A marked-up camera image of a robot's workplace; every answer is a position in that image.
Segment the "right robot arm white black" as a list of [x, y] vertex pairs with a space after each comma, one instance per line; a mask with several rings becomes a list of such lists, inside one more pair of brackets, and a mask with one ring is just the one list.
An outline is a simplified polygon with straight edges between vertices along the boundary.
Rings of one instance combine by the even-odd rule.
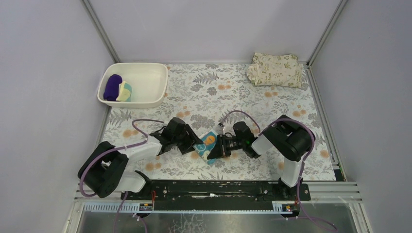
[[206, 159], [229, 157], [234, 150], [242, 150], [248, 157], [258, 158], [276, 148], [284, 156], [281, 182], [292, 188], [300, 184], [303, 163], [315, 145], [314, 133], [304, 124], [286, 115], [269, 124], [259, 136], [254, 136], [244, 121], [233, 125], [234, 134], [219, 134]]

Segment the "yellow teal patterned towel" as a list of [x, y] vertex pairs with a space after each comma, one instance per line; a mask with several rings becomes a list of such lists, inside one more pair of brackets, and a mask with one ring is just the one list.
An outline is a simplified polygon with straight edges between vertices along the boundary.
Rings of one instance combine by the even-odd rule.
[[130, 102], [132, 95], [132, 87], [126, 81], [119, 84], [119, 94], [116, 97], [118, 102]]

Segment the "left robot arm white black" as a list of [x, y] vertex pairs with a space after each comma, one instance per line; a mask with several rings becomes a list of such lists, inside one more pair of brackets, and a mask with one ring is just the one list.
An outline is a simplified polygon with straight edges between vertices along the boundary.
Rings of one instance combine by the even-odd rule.
[[103, 141], [81, 166], [79, 191], [84, 197], [105, 198], [114, 191], [138, 193], [149, 179], [141, 172], [126, 171], [133, 160], [160, 156], [172, 148], [186, 154], [194, 151], [195, 145], [203, 143], [190, 125], [177, 117], [149, 134], [138, 127], [135, 130], [142, 133], [142, 140], [121, 147]]

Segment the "white bear patterned towel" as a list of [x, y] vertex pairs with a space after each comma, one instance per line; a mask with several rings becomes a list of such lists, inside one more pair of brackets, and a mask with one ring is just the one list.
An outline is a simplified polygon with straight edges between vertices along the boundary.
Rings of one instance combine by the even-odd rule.
[[202, 140], [202, 144], [195, 144], [193, 148], [198, 153], [198, 155], [206, 161], [208, 165], [211, 165], [215, 162], [216, 159], [208, 159], [208, 155], [212, 151], [212, 149], [216, 145], [218, 133], [215, 130], [210, 130], [207, 133], [201, 135], [200, 139]]

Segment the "purple towel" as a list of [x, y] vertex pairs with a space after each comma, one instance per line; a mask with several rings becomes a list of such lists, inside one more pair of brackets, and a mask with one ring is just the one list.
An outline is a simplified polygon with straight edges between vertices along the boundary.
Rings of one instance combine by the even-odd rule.
[[116, 101], [119, 96], [119, 85], [123, 82], [123, 79], [118, 74], [111, 75], [106, 83], [103, 93], [103, 99], [106, 101]]

